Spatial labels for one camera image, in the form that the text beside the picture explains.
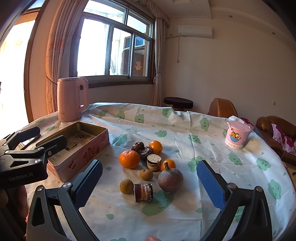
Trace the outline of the person's left hand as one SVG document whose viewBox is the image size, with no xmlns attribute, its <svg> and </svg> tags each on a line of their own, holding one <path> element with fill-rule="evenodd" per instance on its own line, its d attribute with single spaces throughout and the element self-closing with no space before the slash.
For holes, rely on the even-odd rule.
<svg viewBox="0 0 296 241">
<path fill-rule="evenodd" d="M 26 240 L 28 213 L 25 186 L 1 189 L 1 240 Z"/>
</svg>

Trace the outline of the person's right hand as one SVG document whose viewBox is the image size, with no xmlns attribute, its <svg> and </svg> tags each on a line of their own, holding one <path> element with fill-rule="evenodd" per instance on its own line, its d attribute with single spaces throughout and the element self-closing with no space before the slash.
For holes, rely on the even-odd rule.
<svg viewBox="0 0 296 241">
<path fill-rule="evenodd" d="M 145 241 L 161 241 L 161 240 L 153 235 L 148 235 Z"/>
</svg>

